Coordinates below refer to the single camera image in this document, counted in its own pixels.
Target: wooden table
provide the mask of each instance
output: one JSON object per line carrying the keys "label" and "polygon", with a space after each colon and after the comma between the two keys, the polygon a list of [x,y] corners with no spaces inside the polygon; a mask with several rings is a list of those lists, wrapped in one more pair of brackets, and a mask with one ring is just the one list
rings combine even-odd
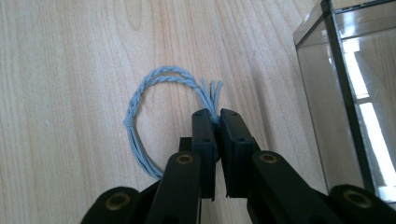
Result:
{"label": "wooden table", "polygon": [[[77,223],[104,191],[151,185],[122,120],[142,78],[166,64],[221,79],[220,107],[326,192],[292,41],[314,3],[1,0],[0,223]],[[142,103],[137,129],[163,168],[202,106],[172,83]],[[202,223],[249,223],[246,200],[225,198],[221,172],[218,163]]]}

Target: blue rope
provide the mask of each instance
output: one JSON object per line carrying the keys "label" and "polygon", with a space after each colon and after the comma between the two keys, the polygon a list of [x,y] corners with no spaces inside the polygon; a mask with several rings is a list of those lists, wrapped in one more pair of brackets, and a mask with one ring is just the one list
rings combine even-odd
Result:
{"label": "blue rope", "polygon": [[[162,73],[169,72],[180,74],[180,76],[160,76],[160,74]],[[209,110],[211,115],[211,122],[214,124],[219,124],[219,115],[216,113],[216,111],[219,101],[219,93],[222,85],[221,81],[219,81],[218,86],[216,87],[216,83],[212,81],[210,83],[209,92],[204,79],[201,79],[202,87],[200,87],[195,81],[195,78],[190,75],[188,71],[181,69],[177,66],[163,66],[157,68],[143,79],[142,83],[139,85],[137,91],[134,93],[131,101],[129,102],[128,111],[126,113],[123,124],[127,129],[131,149],[134,153],[135,158],[137,159],[138,164],[155,179],[160,179],[163,176],[163,172],[152,161],[152,159],[149,157],[146,150],[144,149],[140,138],[137,135],[137,129],[134,119],[136,117],[137,109],[140,105],[140,99],[143,91],[148,87],[160,82],[176,82],[193,88],[201,99],[203,107]]]}

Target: transparent box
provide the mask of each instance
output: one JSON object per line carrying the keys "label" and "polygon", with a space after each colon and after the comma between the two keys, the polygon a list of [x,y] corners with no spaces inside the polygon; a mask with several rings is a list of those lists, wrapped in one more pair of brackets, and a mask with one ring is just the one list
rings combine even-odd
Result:
{"label": "transparent box", "polygon": [[396,1],[319,1],[294,43],[328,190],[396,202]]}

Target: clear plastic container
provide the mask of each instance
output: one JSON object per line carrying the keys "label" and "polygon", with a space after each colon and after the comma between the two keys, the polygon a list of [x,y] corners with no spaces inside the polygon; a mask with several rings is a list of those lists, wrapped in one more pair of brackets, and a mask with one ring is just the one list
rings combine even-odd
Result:
{"label": "clear plastic container", "polygon": [[396,1],[319,1],[293,37],[328,189],[396,202]]}

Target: tabletop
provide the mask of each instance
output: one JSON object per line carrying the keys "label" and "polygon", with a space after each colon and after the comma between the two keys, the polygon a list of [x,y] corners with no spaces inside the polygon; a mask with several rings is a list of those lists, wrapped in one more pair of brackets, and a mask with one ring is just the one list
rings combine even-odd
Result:
{"label": "tabletop", "polygon": [[[336,7],[361,1],[335,1]],[[117,186],[145,189],[122,125],[151,70],[178,65],[222,80],[219,107],[239,112],[263,150],[327,192],[292,33],[299,1],[0,1],[0,223],[79,223]],[[162,168],[191,136],[195,92],[147,89],[137,130]],[[250,223],[246,200],[216,200],[202,223]]]}

